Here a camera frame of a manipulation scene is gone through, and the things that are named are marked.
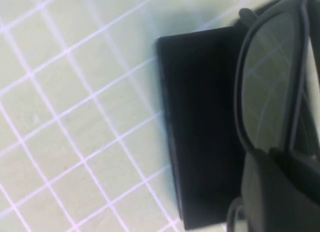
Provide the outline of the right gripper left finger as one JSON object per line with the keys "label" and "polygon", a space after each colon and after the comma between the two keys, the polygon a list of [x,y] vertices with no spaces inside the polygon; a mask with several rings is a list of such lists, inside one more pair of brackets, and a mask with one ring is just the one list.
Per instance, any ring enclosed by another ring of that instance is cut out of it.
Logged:
{"label": "right gripper left finger", "polygon": [[319,231],[320,206],[263,151],[245,156],[241,195],[249,231]]}

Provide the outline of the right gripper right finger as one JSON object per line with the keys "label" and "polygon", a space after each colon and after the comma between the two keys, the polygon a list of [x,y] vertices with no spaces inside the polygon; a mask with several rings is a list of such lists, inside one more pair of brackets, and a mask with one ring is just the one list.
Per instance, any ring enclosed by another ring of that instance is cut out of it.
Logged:
{"label": "right gripper right finger", "polygon": [[319,192],[320,165],[306,155],[285,153],[272,148],[269,155],[285,173],[291,183],[301,192]]}

